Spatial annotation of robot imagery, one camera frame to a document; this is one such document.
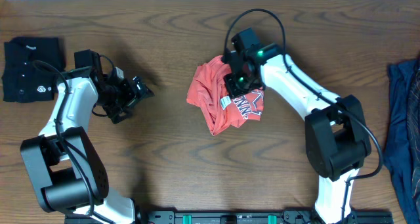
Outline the red printed t-shirt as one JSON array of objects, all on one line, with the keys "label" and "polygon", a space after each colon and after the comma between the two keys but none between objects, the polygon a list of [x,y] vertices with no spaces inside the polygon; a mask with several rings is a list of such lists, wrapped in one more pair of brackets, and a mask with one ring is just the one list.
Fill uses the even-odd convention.
[{"label": "red printed t-shirt", "polygon": [[264,110],[264,91],[261,89],[230,98],[224,81],[224,76],[230,72],[222,57],[216,56],[196,68],[187,92],[186,102],[200,108],[213,136],[230,126],[239,128],[248,120],[259,121]]}]

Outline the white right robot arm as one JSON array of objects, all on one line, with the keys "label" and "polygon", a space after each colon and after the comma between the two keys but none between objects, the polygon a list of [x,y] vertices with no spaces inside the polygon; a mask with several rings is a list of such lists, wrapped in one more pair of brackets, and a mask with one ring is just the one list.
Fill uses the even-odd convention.
[{"label": "white right robot arm", "polygon": [[304,121],[308,161],[318,174],[318,197],[311,222],[346,223],[351,215],[353,182],[375,140],[362,105],[353,95],[340,97],[307,76],[277,44],[236,43],[222,61],[228,94],[238,99],[268,87],[285,99]]}]

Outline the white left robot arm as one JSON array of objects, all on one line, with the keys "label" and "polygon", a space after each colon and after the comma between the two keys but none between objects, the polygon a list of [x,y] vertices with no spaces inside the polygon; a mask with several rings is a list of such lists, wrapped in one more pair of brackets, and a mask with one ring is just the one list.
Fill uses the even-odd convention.
[{"label": "white left robot arm", "polygon": [[119,70],[110,76],[84,67],[58,74],[53,112],[38,136],[20,147],[26,171],[41,209],[60,212],[70,223],[138,223],[134,201],[111,188],[106,168],[88,137],[93,109],[104,106],[117,124],[153,92],[138,77]]}]

